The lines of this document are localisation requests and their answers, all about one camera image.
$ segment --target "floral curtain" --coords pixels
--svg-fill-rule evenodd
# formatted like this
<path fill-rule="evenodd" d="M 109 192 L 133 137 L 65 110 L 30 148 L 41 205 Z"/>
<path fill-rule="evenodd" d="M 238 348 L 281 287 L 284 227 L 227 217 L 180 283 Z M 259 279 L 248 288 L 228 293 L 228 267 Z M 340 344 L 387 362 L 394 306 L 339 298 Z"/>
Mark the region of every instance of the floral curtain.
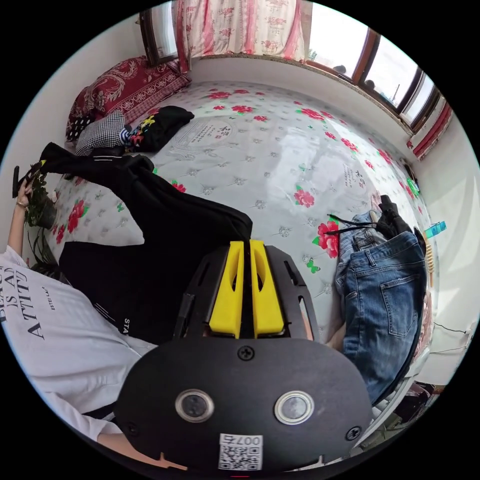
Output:
<path fill-rule="evenodd" d="M 173 12 L 182 73 L 208 55 L 305 58 L 301 0 L 177 0 Z"/>
<path fill-rule="evenodd" d="M 422 161 L 445 133 L 453 117 L 452 107 L 442 96 L 422 128 L 413 135 L 406 146 Z"/>

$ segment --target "black jacket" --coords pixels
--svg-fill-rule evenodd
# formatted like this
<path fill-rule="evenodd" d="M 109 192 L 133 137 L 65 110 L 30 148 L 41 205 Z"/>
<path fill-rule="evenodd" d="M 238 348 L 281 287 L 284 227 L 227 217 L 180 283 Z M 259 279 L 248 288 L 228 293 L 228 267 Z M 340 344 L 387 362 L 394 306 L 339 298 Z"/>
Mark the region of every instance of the black jacket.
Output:
<path fill-rule="evenodd" d="M 202 258 L 250 239 L 246 214 L 179 192 L 153 173 L 145 156 L 77 157 L 49 143 L 40 159 L 46 160 L 43 173 L 72 174 L 111 189 L 143 232 L 142 245 L 66 242 L 59 259 L 70 284 L 126 335 L 156 345 L 170 340 L 182 295 Z"/>

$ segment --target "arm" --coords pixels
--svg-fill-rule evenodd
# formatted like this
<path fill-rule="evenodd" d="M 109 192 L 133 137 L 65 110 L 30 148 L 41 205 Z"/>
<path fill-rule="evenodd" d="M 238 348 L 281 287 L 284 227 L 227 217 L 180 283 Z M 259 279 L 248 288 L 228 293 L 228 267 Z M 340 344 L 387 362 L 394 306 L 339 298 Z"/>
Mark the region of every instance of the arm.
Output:
<path fill-rule="evenodd" d="M 169 467 L 187 470 L 187 467 L 172 463 L 164 459 L 164 454 L 162 453 L 159 460 L 154 460 L 148 456 L 143 455 L 139 451 L 136 451 L 132 445 L 130 445 L 127 437 L 123 433 L 100 433 L 97 438 L 97 442 L 104 447 L 107 447 L 114 452 L 117 452 L 131 459 L 138 460 L 139 462 L 144 462 L 146 464 L 154 465 L 156 467 L 163 467 L 165 469 Z"/>
<path fill-rule="evenodd" d="M 24 223 L 25 210 L 29 205 L 27 195 L 32 191 L 30 186 L 26 186 L 24 180 L 18 190 L 18 198 L 16 199 L 15 208 L 13 209 L 13 217 L 11 219 L 10 233 L 8 235 L 8 246 L 11 247 L 21 257 L 24 245 Z"/>

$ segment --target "checkered cloth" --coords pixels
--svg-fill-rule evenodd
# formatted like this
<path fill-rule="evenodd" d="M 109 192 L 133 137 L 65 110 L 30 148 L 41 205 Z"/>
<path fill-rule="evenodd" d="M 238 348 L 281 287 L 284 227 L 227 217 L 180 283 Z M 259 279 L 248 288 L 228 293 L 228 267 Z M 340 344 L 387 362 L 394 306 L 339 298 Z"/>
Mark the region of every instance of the checkered cloth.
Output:
<path fill-rule="evenodd" d="M 115 110 L 101 120 L 87 125 L 78 137 L 75 155 L 85 157 L 93 149 L 112 148 L 124 144 L 125 118 L 120 110 Z"/>

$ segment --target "black strap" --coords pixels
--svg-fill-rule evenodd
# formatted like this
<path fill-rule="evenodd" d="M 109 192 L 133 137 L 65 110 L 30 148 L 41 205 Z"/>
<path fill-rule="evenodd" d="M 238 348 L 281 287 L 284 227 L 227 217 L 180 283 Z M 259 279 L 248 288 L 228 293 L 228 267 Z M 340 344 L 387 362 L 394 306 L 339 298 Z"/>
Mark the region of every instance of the black strap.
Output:
<path fill-rule="evenodd" d="M 114 412 L 115 404 L 116 402 L 114 401 L 110 405 L 102 406 L 100 408 L 97 408 L 96 410 L 92 410 L 87 413 L 84 413 L 84 415 L 86 415 L 87 417 L 91 417 L 93 419 L 103 420 L 108 415 Z"/>

